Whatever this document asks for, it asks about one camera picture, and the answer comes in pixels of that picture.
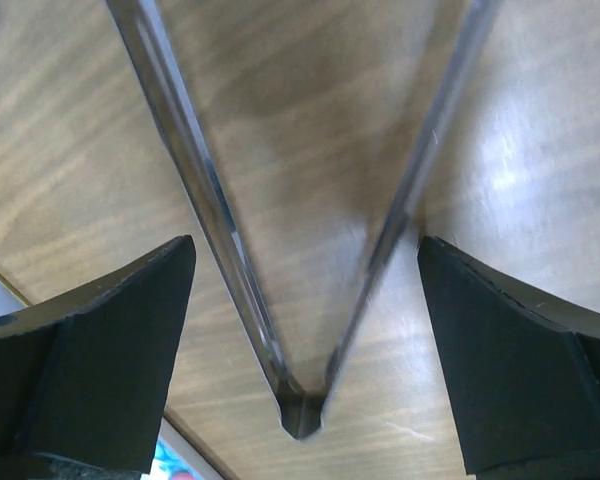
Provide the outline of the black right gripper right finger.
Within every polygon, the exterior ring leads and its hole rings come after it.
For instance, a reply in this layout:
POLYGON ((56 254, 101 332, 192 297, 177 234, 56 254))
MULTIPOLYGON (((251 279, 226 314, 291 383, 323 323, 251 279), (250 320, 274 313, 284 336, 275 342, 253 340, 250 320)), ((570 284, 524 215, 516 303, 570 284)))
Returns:
POLYGON ((600 475, 600 313, 438 237, 417 262, 466 472, 600 475))

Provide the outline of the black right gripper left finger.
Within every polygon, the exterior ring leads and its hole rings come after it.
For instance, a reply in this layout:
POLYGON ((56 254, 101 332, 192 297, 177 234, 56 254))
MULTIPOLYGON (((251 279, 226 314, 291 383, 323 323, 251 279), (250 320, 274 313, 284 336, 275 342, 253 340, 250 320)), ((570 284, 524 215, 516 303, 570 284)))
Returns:
POLYGON ((195 265, 178 236, 0 316, 0 473, 149 471, 195 265))

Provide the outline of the metal tongs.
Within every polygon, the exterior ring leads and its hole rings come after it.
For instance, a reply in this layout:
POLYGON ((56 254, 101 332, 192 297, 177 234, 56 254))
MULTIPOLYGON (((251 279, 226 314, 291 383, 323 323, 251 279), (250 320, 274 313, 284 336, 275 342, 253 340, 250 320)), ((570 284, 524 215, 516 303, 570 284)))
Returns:
POLYGON ((396 245, 412 224, 445 137, 492 30, 500 4, 473 1, 436 96, 421 124, 407 169, 363 269, 348 323, 327 362, 323 384, 306 390, 289 369, 239 223, 222 187, 185 86, 162 15, 153 1, 109 1, 108 10, 160 134, 199 220, 252 350, 276 400, 280 423, 296 441, 320 431, 370 297, 396 245))

